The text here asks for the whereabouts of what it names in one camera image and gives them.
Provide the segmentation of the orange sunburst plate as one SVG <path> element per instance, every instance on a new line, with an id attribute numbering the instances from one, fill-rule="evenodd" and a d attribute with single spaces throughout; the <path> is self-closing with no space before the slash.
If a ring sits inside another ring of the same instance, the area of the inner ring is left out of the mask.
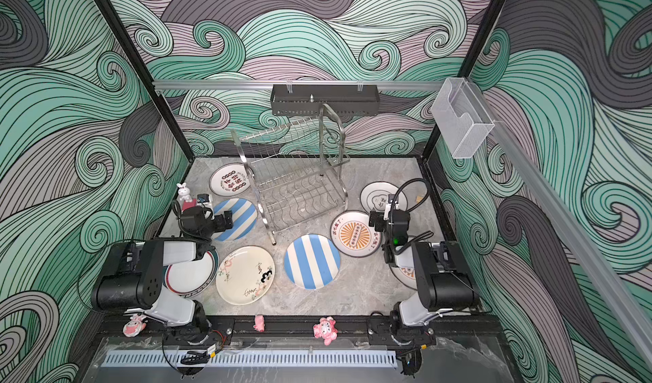
<path id="1" fill-rule="evenodd" d="M 382 242 L 382 234 L 368 225 L 368 213 L 346 211 L 330 225 L 329 236 L 336 248 L 348 257 L 368 257 Z"/>
<path id="2" fill-rule="evenodd" d="M 401 282 L 404 286 L 407 286 L 407 288 L 416 291 L 417 290 L 417 282 L 415 278 L 415 272 L 414 268 L 411 267 L 394 267 L 392 265 L 389 266 L 390 271 L 392 271 L 392 274 L 394 277 Z"/>

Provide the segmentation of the blue striped plate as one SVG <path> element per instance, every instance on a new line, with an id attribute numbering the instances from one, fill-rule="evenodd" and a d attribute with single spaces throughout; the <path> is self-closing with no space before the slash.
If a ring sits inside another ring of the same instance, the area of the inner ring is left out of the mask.
<path id="1" fill-rule="evenodd" d="M 213 208 L 216 216 L 225 211 L 231 211 L 233 215 L 233 228 L 215 233 L 212 236 L 213 240 L 220 242 L 238 240 L 253 230 L 257 220 L 257 210 L 251 201 L 234 198 L 222 201 Z"/>
<path id="2" fill-rule="evenodd" d="M 323 235 L 302 235 L 286 249 L 285 274 L 304 290 L 318 290 L 332 283 L 341 269 L 341 255 Z"/>

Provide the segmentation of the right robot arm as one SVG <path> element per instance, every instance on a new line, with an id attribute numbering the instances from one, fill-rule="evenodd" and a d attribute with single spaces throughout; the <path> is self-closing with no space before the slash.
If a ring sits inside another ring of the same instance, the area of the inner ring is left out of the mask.
<path id="1" fill-rule="evenodd" d="M 368 224 L 383 236 L 381 249 L 390 269 L 412 275 L 415 293 L 392 309 L 392 335 L 405 335 L 409 329 L 426 327 L 436 318 L 477 305 L 479 294 L 470 276 L 458 270 L 450 245 L 431 241 L 431 230 L 410 235 L 409 212 L 372 211 Z"/>

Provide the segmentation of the white rabbit figurine pink base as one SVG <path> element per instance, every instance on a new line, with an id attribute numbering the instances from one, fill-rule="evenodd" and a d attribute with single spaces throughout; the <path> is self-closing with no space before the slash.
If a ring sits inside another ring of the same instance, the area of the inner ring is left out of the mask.
<path id="1" fill-rule="evenodd" d="M 181 208 L 181 211 L 184 211 L 188 208 L 192 208 L 197 205 L 196 199 L 191 195 L 191 191 L 186 183 L 177 184 L 177 187 L 178 187 L 177 202 Z"/>

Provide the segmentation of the white plate dark cloud motif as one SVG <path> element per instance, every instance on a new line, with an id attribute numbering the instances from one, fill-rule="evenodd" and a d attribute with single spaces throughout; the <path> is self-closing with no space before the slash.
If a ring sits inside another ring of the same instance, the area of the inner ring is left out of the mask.
<path id="1" fill-rule="evenodd" d="M 360 194 L 363 210 L 367 213 L 385 211 L 397 191 L 398 187 L 388 182 L 377 181 L 367 184 Z"/>

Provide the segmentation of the white plate red characters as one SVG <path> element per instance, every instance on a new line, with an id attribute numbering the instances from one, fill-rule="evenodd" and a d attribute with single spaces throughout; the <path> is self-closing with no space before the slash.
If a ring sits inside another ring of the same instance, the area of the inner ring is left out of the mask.
<path id="1" fill-rule="evenodd" d="M 215 171 L 209 188 L 218 196 L 237 196 L 251 187 L 251 181 L 242 163 L 229 163 Z"/>

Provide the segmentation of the white plate green red rim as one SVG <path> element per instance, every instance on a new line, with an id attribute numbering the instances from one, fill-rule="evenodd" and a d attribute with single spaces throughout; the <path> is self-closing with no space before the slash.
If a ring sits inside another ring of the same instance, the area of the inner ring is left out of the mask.
<path id="1" fill-rule="evenodd" d="M 218 259 L 217 253 L 211 250 L 200 260 L 166 266 L 163 272 L 164 286 L 183 298 L 198 296 L 214 281 Z"/>

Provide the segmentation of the cream plate floral drawing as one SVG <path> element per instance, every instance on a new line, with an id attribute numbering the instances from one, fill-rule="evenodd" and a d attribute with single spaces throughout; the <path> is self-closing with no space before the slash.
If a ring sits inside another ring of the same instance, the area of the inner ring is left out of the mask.
<path id="1" fill-rule="evenodd" d="M 272 255 L 262 247 L 241 247 L 229 253 L 217 268 L 219 296 L 235 306 L 261 299 L 277 274 Z"/>

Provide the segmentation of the small pink figurine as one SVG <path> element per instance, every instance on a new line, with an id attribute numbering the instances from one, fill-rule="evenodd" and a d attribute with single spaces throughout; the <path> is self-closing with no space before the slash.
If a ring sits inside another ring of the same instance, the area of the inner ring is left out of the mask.
<path id="1" fill-rule="evenodd" d="M 258 314 L 254 318 L 254 329 L 257 332 L 264 332 L 265 331 L 265 318 L 263 315 Z"/>

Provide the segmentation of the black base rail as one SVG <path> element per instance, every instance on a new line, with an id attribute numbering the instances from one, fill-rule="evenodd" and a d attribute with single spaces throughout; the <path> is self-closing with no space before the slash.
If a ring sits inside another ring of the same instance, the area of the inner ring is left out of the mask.
<path id="1" fill-rule="evenodd" d="M 267 342 L 312 342 L 318 346 L 324 340 L 313 335 L 313 327 L 318 316 L 266 315 L 264 330 L 254 329 L 254 318 L 245 315 L 210 316 L 211 327 L 200 332 L 193 326 L 168 329 L 162 324 L 149 321 L 145 330 L 134 338 L 122 335 L 124 320 L 118 317 L 107 318 L 93 338 L 93 345 L 105 342 L 118 343 L 164 343 L 168 346 L 199 349 L 212 344 L 226 348 L 241 348 L 255 343 Z M 450 340 L 467 347 L 504 347 L 507 340 L 496 317 L 462 313 L 460 315 L 436 318 L 425 326 L 404 327 L 397 321 L 377 313 L 372 315 L 336 315 L 338 343 L 353 346 L 386 347 L 409 349 L 435 346 Z"/>

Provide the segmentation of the clear acrylic wall holder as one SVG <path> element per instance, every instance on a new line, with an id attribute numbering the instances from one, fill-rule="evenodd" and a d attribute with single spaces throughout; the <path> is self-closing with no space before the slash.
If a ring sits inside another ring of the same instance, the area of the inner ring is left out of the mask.
<path id="1" fill-rule="evenodd" d="M 480 88 L 464 77 L 447 78 L 431 114 L 453 159 L 472 158 L 494 128 Z"/>

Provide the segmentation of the aluminium wall rail back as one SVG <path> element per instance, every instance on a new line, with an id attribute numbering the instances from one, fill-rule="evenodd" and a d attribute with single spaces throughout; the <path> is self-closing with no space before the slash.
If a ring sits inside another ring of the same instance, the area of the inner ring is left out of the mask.
<path id="1" fill-rule="evenodd" d="M 209 80 L 209 79 L 165 79 L 152 82 L 155 90 L 271 90 L 274 85 L 282 85 L 292 90 L 295 86 L 346 85 L 356 88 L 376 86 L 379 91 L 429 92 L 439 90 L 443 81 L 334 81 L 334 80 Z"/>

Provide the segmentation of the aluminium wall rail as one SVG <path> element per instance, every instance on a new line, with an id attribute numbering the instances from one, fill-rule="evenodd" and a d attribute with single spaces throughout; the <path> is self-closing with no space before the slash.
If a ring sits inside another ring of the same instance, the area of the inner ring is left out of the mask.
<path id="1" fill-rule="evenodd" d="M 356 88 L 376 86 L 379 91 L 429 92 L 439 90 L 443 81 L 334 81 L 334 80 L 209 80 L 209 79 L 165 79 L 152 82 L 155 90 L 271 90 L 274 85 L 282 85 L 292 90 L 295 86 L 346 85 Z"/>
<path id="2" fill-rule="evenodd" d="M 518 119 L 527 135 L 512 131 L 513 118 L 492 106 L 474 82 L 467 82 L 472 98 L 481 104 L 481 111 L 494 125 L 492 134 L 523 178 L 525 185 L 538 200 L 561 241 L 570 248 L 585 274 L 601 294 L 607 307 L 635 346 L 638 354 L 651 366 L 651 320 L 634 298 L 621 277 L 604 259 L 599 247 L 591 240 L 573 213 L 562 201 L 548 179 L 541 173 L 542 159 L 538 155 L 535 134 L 526 118 Z"/>

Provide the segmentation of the aluminium wall rail right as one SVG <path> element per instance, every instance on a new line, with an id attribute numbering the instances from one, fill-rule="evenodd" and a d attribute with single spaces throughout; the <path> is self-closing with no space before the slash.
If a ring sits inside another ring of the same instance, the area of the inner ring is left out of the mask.
<path id="1" fill-rule="evenodd" d="M 541 173 L 542 159 L 538 155 L 535 134 L 526 118 L 518 119 L 527 135 L 512 131 L 513 118 L 492 106 L 474 82 L 467 82 L 472 98 L 481 104 L 481 111 L 494 125 L 492 134 L 523 178 L 525 185 L 538 200 L 561 241 L 570 248 L 585 274 L 601 294 L 607 307 L 635 346 L 638 354 L 651 366 L 651 320 L 634 298 L 621 277 L 604 259 L 599 247 L 591 240 L 573 213 L 562 201 L 548 179 Z"/>

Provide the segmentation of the black wall shelf basket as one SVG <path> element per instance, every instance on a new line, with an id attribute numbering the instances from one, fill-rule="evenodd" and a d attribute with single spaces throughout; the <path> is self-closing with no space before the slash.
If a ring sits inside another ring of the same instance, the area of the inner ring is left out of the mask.
<path id="1" fill-rule="evenodd" d="M 275 116 L 317 116 L 323 106 L 343 116 L 375 116 L 380 109 L 376 86 L 295 86 L 292 90 L 274 85 L 271 107 Z"/>

